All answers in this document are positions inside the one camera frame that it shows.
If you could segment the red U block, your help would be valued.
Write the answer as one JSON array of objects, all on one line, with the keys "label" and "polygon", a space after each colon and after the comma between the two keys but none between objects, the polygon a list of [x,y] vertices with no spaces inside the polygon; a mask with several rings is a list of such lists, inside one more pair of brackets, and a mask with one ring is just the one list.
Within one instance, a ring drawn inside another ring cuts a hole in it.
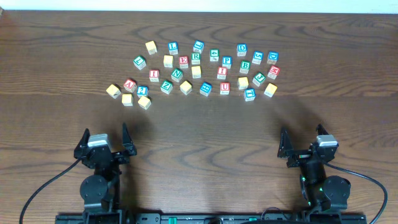
[{"label": "red U block", "polygon": [[229,82],[221,82],[220,83],[220,94],[228,95],[230,92],[230,83]]}]

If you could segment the green N block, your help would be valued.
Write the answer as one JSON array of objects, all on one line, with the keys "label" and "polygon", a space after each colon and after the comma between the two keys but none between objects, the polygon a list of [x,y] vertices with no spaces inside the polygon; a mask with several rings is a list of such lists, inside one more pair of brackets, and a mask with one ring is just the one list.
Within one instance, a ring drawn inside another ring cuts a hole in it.
[{"label": "green N block", "polygon": [[171,73],[170,76],[171,76],[171,79],[172,79],[173,81],[179,83],[179,82],[181,81],[181,79],[183,78],[183,72],[182,72],[180,69],[175,68],[175,69],[172,71],[172,73]]}]

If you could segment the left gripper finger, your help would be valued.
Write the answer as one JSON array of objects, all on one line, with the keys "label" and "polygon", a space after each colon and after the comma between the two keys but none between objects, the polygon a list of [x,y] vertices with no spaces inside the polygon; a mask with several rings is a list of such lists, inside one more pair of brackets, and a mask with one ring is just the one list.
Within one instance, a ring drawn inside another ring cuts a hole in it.
[{"label": "left gripper finger", "polygon": [[128,132],[126,123],[123,123],[122,134],[123,134],[123,137],[122,137],[123,147],[125,148],[125,150],[133,151],[134,150],[134,143],[133,143],[133,141],[132,141],[132,139],[130,137],[130,134]]},{"label": "left gripper finger", "polygon": [[90,138],[90,131],[88,128],[86,128],[78,145],[76,146],[76,152],[83,152],[88,147],[89,138]]}]

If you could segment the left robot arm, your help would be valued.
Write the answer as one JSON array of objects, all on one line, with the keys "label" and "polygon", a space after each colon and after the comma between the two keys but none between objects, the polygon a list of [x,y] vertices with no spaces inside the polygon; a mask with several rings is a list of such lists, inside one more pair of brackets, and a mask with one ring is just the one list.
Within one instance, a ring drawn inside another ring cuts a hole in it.
[{"label": "left robot arm", "polygon": [[136,147],[124,123],[123,150],[113,152],[107,134],[91,135],[86,129],[74,149],[74,158],[94,174],[80,185],[84,200],[83,223],[132,223],[131,213],[120,207],[120,165],[128,164],[137,154]]}]

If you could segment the green R block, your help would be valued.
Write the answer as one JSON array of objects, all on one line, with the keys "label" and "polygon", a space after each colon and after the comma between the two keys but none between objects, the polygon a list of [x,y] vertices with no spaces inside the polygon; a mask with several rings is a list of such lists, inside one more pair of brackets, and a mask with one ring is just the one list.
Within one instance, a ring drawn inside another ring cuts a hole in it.
[{"label": "green R block", "polygon": [[201,54],[197,52],[193,52],[191,54],[191,64],[199,65],[201,63]]}]

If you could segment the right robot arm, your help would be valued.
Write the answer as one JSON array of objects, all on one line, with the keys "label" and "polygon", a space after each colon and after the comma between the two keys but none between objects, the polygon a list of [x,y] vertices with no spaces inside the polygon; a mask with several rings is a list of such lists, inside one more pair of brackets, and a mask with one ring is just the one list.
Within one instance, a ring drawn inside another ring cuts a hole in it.
[{"label": "right robot arm", "polygon": [[317,136],[308,149],[295,150],[285,128],[280,131],[277,157],[287,167],[301,171],[300,187],[309,208],[298,216],[304,222],[343,223],[341,212],[348,207],[351,183],[337,175],[326,175],[324,165],[335,158],[339,146],[335,137],[319,124]]}]

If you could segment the red E block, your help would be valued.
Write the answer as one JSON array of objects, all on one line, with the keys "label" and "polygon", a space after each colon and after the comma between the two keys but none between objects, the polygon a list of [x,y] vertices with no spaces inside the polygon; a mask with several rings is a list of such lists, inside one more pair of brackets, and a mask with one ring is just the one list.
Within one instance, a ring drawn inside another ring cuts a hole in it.
[{"label": "red E block", "polygon": [[180,56],[178,58],[179,66],[181,69],[185,69],[189,67],[189,58],[188,56]]}]

